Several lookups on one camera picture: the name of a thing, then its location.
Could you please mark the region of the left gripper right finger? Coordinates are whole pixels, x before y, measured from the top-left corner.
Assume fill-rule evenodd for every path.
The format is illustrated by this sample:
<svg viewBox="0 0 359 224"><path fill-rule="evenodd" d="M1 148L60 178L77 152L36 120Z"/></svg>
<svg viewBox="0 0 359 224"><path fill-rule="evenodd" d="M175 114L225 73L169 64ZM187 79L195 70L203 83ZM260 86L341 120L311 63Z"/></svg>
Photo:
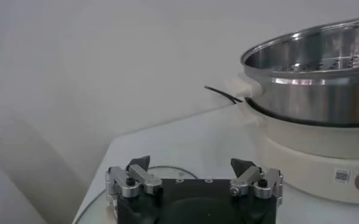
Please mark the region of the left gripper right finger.
<svg viewBox="0 0 359 224"><path fill-rule="evenodd" d="M267 169L255 165L252 161L232 158L230 165L236 178L230 180L230 194L233 197L247 195L250 190L255 197L269 199L274 196L281 200L283 196L283 175L279 169Z"/></svg>

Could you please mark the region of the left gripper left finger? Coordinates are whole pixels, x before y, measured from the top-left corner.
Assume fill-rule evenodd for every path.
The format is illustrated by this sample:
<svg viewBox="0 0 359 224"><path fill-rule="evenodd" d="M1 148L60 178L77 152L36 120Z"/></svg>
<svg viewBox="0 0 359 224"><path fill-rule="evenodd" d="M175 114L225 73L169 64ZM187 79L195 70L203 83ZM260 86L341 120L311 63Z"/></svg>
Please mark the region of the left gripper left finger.
<svg viewBox="0 0 359 224"><path fill-rule="evenodd" d="M105 192L109 196L135 198L144 192L160 195L163 181L148 173L150 156L132 159L125 169L109 167L105 173Z"/></svg>

